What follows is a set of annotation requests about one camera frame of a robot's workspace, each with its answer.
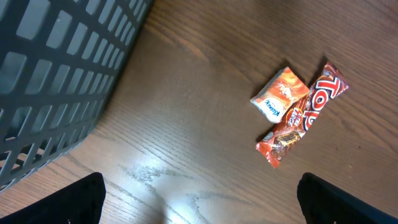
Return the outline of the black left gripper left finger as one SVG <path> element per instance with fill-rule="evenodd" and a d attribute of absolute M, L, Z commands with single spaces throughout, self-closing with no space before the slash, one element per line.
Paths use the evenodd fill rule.
<path fill-rule="evenodd" d="M 100 222 L 106 196 L 103 175 L 94 172 L 59 191 L 1 218 L 1 224 Z"/>

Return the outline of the orange Top chocolate bar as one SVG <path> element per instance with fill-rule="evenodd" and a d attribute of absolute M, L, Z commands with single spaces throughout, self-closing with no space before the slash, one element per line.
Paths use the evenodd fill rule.
<path fill-rule="evenodd" d="M 256 144 L 256 149 L 272 167 L 278 167 L 289 149 L 310 129 L 326 103 L 348 88 L 340 71 L 327 61 L 319 77 L 309 88 L 309 93 L 289 108 L 282 121 Z"/>

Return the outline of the orange white tissue pack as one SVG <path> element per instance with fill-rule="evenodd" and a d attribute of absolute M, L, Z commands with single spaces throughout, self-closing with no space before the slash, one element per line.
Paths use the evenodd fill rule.
<path fill-rule="evenodd" d="M 286 111 L 309 93 L 309 88 L 289 68 L 277 74 L 250 102 L 271 122 L 279 123 Z"/>

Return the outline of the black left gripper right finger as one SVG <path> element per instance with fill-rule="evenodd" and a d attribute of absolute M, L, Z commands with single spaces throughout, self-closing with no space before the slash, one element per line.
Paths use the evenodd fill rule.
<path fill-rule="evenodd" d="M 393 217 L 313 173 L 303 174 L 297 199 L 307 223 L 393 223 Z"/>

